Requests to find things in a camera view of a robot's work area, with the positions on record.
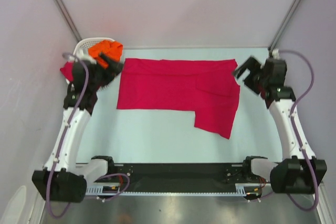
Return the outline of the orange t shirt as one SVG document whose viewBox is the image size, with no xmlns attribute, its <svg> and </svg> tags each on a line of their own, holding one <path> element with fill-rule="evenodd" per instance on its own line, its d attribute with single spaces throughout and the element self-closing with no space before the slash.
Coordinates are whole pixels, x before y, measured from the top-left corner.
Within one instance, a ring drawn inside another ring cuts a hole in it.
<svg viewBox="0 0 336 224">
<path fill-rule="evenodd" d="M 119 62 L 122 56 L 122 51 L 123 44 L 110 40 L 103 40 L 88 49 L 89 55 L 104 69 L 108 67 L 108 63 L 105 62 L 99 55 L 103 53 L 109 59 Z"/>
</svg>

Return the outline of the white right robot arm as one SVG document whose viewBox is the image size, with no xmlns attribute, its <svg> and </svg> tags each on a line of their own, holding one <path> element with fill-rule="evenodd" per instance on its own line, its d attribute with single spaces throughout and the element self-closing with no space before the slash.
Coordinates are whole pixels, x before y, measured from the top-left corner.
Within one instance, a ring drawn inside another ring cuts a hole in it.
<svg viewBox="0 0 336 224">
<path fill-rule="evenodd" d="M 244 85 L 265 101 L 276 124 L 282 161 L 275 163 L 265 157 L 248 156 L 249 165 L 242 169 L 243 179 L 254 183 L 262 177 L 279 194 L 315 194 L 327 164 L 317 159 L 305 137 L 297 112 L 299 100 L 292 87 L 285 85 L 286 62 L 268 58 L 261 64 L 251 56 L 234 70 L 233 76 L 238 79 L 246 70 L 249 74 Z"/>
</svg>

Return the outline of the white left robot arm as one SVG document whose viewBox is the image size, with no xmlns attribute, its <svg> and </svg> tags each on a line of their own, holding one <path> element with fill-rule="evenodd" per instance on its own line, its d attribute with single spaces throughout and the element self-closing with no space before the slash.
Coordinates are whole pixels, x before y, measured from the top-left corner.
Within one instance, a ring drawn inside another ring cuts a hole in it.
<svg viewBox="0 0 336 224">
<path fill-rule="evenodd" d="M 35 170 L 32 182 L 46 202 L 82 202 L 87 187 L 97 180 L 110 182 L 116 168 L 110 156 L 94 156 L 88 164 L 76 167 L 76 158 L 86 126 L 98 101 L 99 89 L 109 85 L 122 71 L 123 64 L 99 53 L 89 55 L 64 53 L 72 59 L 73 80 L 67 86 L 60 131 L 48 161 Z"/>
</svg>

